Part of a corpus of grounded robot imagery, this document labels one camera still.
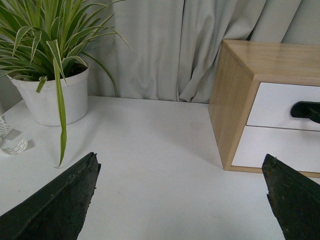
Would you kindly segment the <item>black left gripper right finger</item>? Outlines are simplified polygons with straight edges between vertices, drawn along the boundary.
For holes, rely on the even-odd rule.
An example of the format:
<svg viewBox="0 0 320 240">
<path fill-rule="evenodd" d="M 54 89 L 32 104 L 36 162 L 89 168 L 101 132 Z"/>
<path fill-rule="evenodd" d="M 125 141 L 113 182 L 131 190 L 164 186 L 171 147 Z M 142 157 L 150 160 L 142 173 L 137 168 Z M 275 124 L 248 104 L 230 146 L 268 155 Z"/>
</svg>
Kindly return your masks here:
<svg viewBox="0 0 320 240">
<path fill-rule="evenodd" d="M 267 199 L 286 240 L 320 238 L 320 185 L 267 154 L 262 164 Z"/>
</svg>

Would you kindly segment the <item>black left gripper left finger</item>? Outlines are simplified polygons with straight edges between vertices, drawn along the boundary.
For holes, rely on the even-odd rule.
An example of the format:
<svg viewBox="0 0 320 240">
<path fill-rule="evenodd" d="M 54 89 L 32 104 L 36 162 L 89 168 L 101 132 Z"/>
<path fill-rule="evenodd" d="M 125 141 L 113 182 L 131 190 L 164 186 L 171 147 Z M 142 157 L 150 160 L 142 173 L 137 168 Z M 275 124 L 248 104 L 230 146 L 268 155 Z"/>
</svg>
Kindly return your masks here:
<svg viewBox="0 0 320 240">
<path fill-rule="evenodd" d="M 0 217 L 2 240 L 76 240 L 95 193 L 101 164 L 88 153 Z"/>
</svg>

